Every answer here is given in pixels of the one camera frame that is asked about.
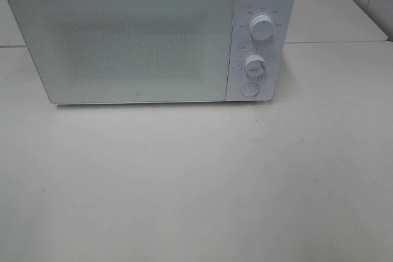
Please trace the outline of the white microwave door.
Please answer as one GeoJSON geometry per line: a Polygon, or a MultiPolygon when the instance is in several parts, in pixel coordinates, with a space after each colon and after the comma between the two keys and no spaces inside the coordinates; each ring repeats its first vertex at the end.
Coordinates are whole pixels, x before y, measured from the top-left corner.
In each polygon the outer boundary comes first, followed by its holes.
{"type": "Polygon", "coordinates": [[[234,0],[8,0],[50,102],[223,101],[234,0]]]}

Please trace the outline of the white timer knob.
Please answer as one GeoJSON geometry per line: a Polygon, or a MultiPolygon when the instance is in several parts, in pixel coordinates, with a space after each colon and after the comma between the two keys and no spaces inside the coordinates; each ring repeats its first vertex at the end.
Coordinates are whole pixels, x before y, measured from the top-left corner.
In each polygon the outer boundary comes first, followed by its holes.
{"type": "Polygon", "coordinates": [[[260,55],[250,55],[244,60],[244,71],[249,77],[260,77],[266,72],[266,62],[260,55]]]}

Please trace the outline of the round white door button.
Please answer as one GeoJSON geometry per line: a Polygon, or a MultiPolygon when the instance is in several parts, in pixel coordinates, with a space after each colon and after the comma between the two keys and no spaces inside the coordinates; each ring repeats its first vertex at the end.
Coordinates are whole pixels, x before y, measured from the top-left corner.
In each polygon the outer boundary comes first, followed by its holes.
{"type": "Polygon", "coordinates": [[[256,83],[246,83],[241,87],[241,94],[244,97],[251,98],[257,96],[259,93],[259,86],[256,83]]]}

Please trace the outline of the upper white power knob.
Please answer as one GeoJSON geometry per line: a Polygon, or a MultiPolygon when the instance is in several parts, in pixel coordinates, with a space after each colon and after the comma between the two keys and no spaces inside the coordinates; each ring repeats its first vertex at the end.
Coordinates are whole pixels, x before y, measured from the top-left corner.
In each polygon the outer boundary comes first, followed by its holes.
{"type": "Polygon", "coordinates": [[[249,20],[249,31],[256,41],[264,41],[274,34],[274,19],[268,13],[258,13],[249,20]]]}

